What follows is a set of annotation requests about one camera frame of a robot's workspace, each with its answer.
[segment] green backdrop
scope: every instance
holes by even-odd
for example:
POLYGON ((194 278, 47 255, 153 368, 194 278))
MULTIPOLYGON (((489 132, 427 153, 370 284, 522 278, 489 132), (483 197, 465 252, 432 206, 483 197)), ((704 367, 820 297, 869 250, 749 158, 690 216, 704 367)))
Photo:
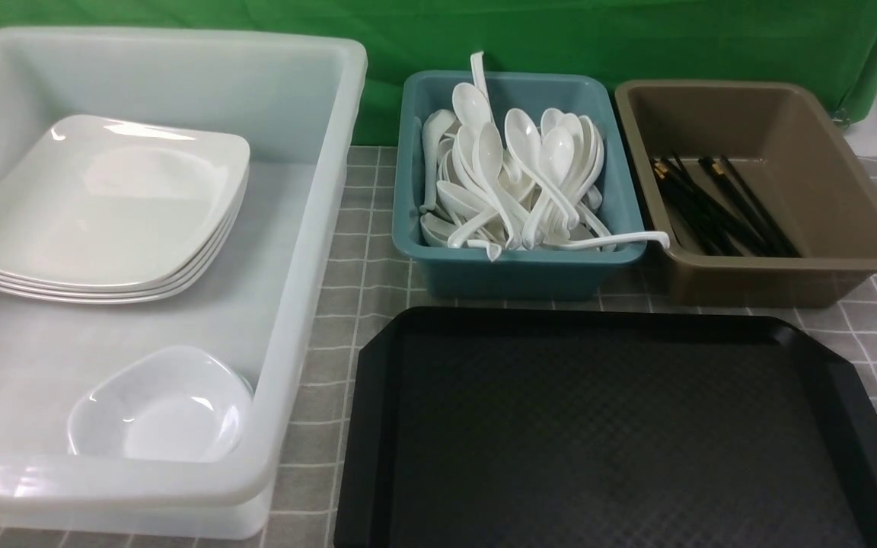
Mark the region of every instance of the green backdrop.
POLYGON ((0 0, 20 24, 240 28, 368 49, 359 145, 393 145, 401 84, 424 69, 779 80, 862 119, 877 88, 877 0, 0 0))

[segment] stack of plates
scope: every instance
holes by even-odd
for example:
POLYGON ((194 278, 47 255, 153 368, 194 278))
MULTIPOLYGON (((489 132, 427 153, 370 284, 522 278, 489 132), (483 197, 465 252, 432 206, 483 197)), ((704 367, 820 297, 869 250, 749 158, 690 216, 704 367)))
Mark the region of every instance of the stack of plates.
POLYGON ((248 160, 237 135, 58 122, 0 181, 0 292, 95 304, 180 294, 222 248, 248 160))

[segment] teal plastic bin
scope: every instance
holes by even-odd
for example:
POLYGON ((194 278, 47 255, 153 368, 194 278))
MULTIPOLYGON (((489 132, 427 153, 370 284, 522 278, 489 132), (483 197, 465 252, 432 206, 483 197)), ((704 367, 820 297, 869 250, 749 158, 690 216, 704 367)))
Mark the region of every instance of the teal plastic bin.
MULTIPOLYGON (((587 115, 604 137, 604 195, 599 218, 613 234, 644 230, 629 164, 607 90, 585 76, 487 73, 497 126, 509 108, 522 108, 534 120, 550 107, 587 115)), ((521 298, 577 301, 591 298, 604 279, 635 263, 644 243, 619 246, 612 253, 561 250, 510 250, 490 263, 484 250, 429 247, 418 225, 424 200, 422 124, 439 108, 452 108, 452 88, 472 81, 469 72, 419 72, 404 83, 394 178, 394 246, 421 266, 425 284, 439 298, 521 298)))

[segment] black chopstick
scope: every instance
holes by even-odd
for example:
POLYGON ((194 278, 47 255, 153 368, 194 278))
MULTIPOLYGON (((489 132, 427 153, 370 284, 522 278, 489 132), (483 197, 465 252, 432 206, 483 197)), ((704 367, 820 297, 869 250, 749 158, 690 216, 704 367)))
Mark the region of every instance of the black chopstick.
POLYGON ((689 197, 700 206, 700 209, 702 209, 704 214, 718 223, 724 232, 733 236, 734 240, 746 247, 746 250, 749 250, 749 253, 753 253, 755 256, 770 256, 773 254, 763 240, 761 240, 751 228, 748 228, 748 226, 744 225, 740 219, 727 211, 727 209, 724 208, 720 202, 717 202, 716 199, 710 196, 706 190, 703 190, 702 187, 695 184, 689 171, 685 170, 685 166, 682 165, 682 160, 678 159, 677 155, 676 162, 678 162, 678 166, 672 164, 671 160, 662 157, 661 165, 664 165, 665 169, 668 170, 667 177, 674 178, 679 187, 682 187, 683 190, 689 194, 689 197))
POLYGON ((776 243, 779 243, 780 246, 783 247, 783 252, 787 254, 787 256, 800 257, 801 253, 798 252, 797 247, 794 247, 793 242, 791 242, 791 240, 787 238, 786 233, 784 233, 783 230, 780 230, 780 226, 777 225, 777 222, 773 220, 773 216, 770 215, 770 212, 768 212, 767 209, 763 207, 763 204, 761 204, 759 198, 757 198, 756 195, 753 194, 753 191, 751 190, 751 188, 749 188, 749 185, 746 184, 744 177, 741 176, 740 171, 737 171, 737 169, 735 169, 733 163, 730 162, 730 160, 726 156, 720 155, 719 159, 722 160, 723 165, 726 166, 726 169, 729 170, 731 174, 733 174, 733 178, 735 178, 737 184, 740 185, 741 190, 744 191, 746 197, 748 197, 749 200, 753 202, 753 206, 757 209, 766 225, 769 226, 770 233, 773 234, 773 238, 777 240, 776 243))
POLYGON ((721 194, 733 204, 737 211, 740 212, 742 218, 746 219, 753 230, 766 242, 767 246, 772 250, 776 250, 777 256, 783 254, 782 246, 773 240, 773 235, 770 233, 766 223, 756 214, 756 211, 746 202, 745 198, 742 197, 740 191, 737 190, 730 177, 726 176, 725 171, 723 171, 719 164, 709 156, 706 156, 699 159, 699 165, 706 171, 707 176, 710 176, 713 184, 716 184, 716 188, 718 188, 721 194))
POLYGON ((667 177, 667 174, 662 173, 656 166, 653 166, 653 170, 665 201, 678 212, 679 218, 682 218, 682 221, 688 225, 689 232, 692 233, 693 239, 696 240, 699 247, 702 247, 704 253, 710 256, 717 256, 717 254, 722 254, 722 256, 742 255, 740 250, 730 242, 726 233, 713 222, 710 216, 704 214, 703 208, 677 181, 667 177))

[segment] black plastic tray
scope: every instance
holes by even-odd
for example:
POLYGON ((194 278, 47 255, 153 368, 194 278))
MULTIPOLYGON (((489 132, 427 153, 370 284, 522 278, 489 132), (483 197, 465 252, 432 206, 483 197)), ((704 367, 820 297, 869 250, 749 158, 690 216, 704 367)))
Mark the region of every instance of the black plastic tray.
POLYGON ((359 356, 334 545, 877 547, 877 415, 773 318, 411 309, 359 356))

